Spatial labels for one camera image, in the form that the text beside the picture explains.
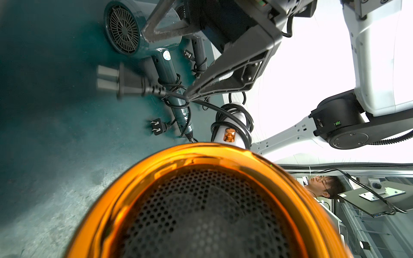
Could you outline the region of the white hair dryer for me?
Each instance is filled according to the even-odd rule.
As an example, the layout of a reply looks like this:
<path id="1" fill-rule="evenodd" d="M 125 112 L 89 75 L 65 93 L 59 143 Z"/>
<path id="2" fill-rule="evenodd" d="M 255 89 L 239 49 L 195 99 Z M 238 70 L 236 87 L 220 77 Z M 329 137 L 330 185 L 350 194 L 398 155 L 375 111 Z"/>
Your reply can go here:
<path id="1" fill-rule="evenodd" d="M 174 146 L 97 199 L 67 258 L 349 258 L 338 227 L 291 175 L 250 150 Z"/>

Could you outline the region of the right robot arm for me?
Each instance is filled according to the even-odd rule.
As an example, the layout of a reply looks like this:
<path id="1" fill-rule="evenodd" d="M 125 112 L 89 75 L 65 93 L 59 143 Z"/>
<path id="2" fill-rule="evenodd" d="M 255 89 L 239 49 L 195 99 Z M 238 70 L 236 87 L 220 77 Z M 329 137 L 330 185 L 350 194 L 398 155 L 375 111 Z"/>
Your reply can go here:
<path id="1" fill-rule="evenodd" d="M 268 159 L 287 157 L 294 147 L 349 150 L 413 136 L 413 97 L 406 81 L 413 59 L 412 1 L 342 1 L 350 35 L 356 86 L 321 101 L 309 116 L 254 144 L 252 119 L 240 104 L 217 109 L 212 142 L 247 149 Z M 187 89 L 186 101 L 203 103 L 215 94 L 246 92 L 264 72 L 295 16 L 310 17 L 315 1 L 185 1 L 184 18 L 159 28 L 173 7 L 160 1 L 142 29 L 151 42 L 203 32 L 220 57 Z"/>

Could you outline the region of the dark green hair dryer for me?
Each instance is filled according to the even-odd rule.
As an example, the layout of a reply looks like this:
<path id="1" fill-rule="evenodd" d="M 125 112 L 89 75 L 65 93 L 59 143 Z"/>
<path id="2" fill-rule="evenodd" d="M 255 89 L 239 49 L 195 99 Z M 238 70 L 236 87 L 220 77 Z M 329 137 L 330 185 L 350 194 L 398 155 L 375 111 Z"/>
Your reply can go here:
<path id="1" fill-rule="evenodd" d="M 182 37 L 149 43 L 141 32 L 156 6 L 140 1 L 110 1 L 104 10 L 106 35 L 118 53 L 138 59 L 152 58 L 158 73 L 156 82 L 167 90 L 183 94 L 186 88 L 181 85 L 181 75 L 176 72 L 170 53 L 170 50 L 179 46 Z M 164 28 L 180 20 L 177 12 L 170 8 L 159 25 Z M 168 96 L 161 100 L 171 108 L 174 115 L 174 120 L 166 127 L 176 123 L 181 132 L 180 137 L 185 136 L 190 143 L 197 142 L 193 136 L 189 103 Z"/>

